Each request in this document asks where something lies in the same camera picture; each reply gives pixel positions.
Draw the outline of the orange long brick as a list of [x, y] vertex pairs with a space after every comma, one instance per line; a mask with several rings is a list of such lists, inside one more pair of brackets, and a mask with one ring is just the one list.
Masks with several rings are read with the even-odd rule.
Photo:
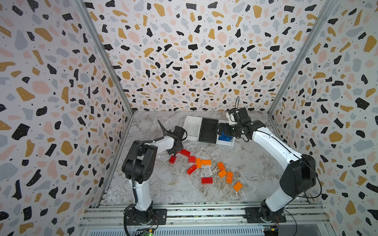
[[232, 184], [232, 182], [233, 182], [233, 173], [232, 172], [227, 172], [226, 183]]

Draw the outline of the orange brick lowest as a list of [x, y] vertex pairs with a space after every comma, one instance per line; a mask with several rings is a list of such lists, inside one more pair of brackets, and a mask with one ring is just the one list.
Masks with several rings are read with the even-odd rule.
[[242, 187], [243, 187], [243, 184], [242, 184], [241, 182], [237, 182], [237, 183], [234, 185], [233, 189], [234, 189], [236, 192], [239, 192], [239, 191], [242, 189]]

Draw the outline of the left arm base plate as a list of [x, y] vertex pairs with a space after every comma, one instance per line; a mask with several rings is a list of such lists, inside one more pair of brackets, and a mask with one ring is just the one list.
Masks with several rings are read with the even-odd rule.
[[167, 209], [149, 208], [146, 211], [140, 211], [134, 207], [127, 212], [126, 225], [127, 226], [142, 226], [142, 225], [165, 225], [167, 220]]

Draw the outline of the black middle bin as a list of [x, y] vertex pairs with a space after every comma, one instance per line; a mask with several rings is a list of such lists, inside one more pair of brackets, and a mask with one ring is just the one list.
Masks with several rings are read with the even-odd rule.
[[218, 120], [203, 118], [201, 122], [198, 140], [200, 142], [215, 144], [217, 142], [218, 123]]

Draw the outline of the blue long brick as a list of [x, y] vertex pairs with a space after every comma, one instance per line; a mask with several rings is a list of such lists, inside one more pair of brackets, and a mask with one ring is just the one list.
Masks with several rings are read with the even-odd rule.
[[226, 136], [226, 135], [219, 136], [218, 140], [229, 142], [228, 136]]

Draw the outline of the orange brick vertical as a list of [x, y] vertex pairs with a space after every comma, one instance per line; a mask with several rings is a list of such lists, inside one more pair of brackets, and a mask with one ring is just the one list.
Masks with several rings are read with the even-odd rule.
[[197, 159], [195, 160], [195, 164], [196, 164], [196, 167], [197, 167], [198, 169], [201, 168], [201, 167], [202, 167], [201, 159], [200, 159], [200, 158], [197, 158]]

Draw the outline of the aluminium rail base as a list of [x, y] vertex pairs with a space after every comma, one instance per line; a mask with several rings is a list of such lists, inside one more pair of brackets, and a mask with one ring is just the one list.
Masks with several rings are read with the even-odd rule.
[[331, 223], [319, 204], [293, 201], [283, 210], [286, 223], [248, 223], [246, 207], [256, 202], [212, 204], [165, 204], [165, 225], [127, 226], [125, 206], [103, 205], [90, 208], [79, 224], [80, 236], [334, 236]]

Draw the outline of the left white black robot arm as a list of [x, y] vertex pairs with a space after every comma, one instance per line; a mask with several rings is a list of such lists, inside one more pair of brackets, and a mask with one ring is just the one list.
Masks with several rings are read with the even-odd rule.
[[132, 185], [132, 193], [136, 210], [146, 212], [152, 206], [149, 192], [149, 178], [152, 176], [156, 156], [166, 151], [175, 156], [184, 149], [187, 131], [176, 126], [174, 131], [161, 127], [163, 135], [152, 140], [136, 140], [133, 142], [122, 165], [122, 172]]

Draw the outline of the red long brick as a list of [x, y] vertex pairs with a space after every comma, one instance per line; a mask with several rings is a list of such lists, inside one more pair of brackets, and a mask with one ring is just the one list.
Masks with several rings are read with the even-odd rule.
[[193, 165], [192, 167], [190, 167], [190, 168], [187, 170], [187, 174], [188, 174], [188, 175], [191, 175], [196, 169], [197, 169], [197, 166], [196, 166], [196, 165]]
[[201, 184], [213, 184], [212, 177], [201, 178]]
[[186, 157], [190, 157], [191, 156], [191, 152], [188, 151], [188, 150], [185, 150], [185, 149], [181, 150], [180, 154], [182, 154], [183, 156], [186, 156]]

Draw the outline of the orange brick horizontal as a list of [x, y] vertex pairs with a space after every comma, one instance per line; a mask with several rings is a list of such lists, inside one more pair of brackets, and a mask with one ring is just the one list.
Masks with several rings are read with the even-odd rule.
[[202, 165], [212, 165], [212, 161], [211, 160], [201, 160], [201, 164]]

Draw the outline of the red square brick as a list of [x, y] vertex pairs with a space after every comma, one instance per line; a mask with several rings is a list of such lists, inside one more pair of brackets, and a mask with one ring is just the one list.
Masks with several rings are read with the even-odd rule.
[[172, 155], [170, 157], [170, 159], [169, 159], [169, 163], [170, 164], [175, 164], [176, 160], [177, 160], [177, 156], [176, 155]]
[[196, 157], [195, 156], [190, 156], [189, 157], [189, 163], [193, 163], [194, 165], [196, 165]]

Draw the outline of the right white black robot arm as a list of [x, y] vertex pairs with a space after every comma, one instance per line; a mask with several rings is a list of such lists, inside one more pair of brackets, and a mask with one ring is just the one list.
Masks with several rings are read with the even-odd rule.
[[280, 141], [264, 123], [259, 120], [246, 124], [220, 123], [219, 135], [233, 138], [245, 136], [247, 141], [254, 141], [273, 156], [283, 168], [278, 189], [262, 201], [259, 215], [264, 222], [270, 222], [283, 212], [284, 207], [317, 182], [316, 162], [310, 155], [300, 154]]

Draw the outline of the white bin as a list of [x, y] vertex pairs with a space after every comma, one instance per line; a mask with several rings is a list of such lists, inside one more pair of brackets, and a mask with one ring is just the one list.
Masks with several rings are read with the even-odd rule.
[[230, 128], [230, 125], [229, 125], [228, 121], [219, 120], [217, 128], [216, 128], [216, 135], [217, 135], [216, 144], [217, 145], [224, 145], [224, 146], [231, 146], [231, 147], [234, 146], [234, 143], [235, 143], [234, 137], [233, 137], [231, 142], [225, 142], [225, 141], [218, 140], [219, 136], [222, 136], [222, 135], [230, 136], [229, 128]]
[[200, 128], [202, 124], [201, 117], [186, 116], [183, 129], [187, 131], [187, 140], [198, 141]]

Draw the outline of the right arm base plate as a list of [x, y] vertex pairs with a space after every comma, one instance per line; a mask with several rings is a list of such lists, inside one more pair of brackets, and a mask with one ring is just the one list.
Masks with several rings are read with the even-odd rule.
[[248, 223], [286, 223], [283, 210], [272, 212], [269, 208], [246, 207], [244, 218]]

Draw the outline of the orange square brick middle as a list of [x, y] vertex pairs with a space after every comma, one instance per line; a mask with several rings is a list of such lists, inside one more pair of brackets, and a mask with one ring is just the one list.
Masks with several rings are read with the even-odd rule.
[[218, 176], [222, 179], [223, 177], [227, 176], [227, 171], [225, 169], [221, 170], [218, 173]]

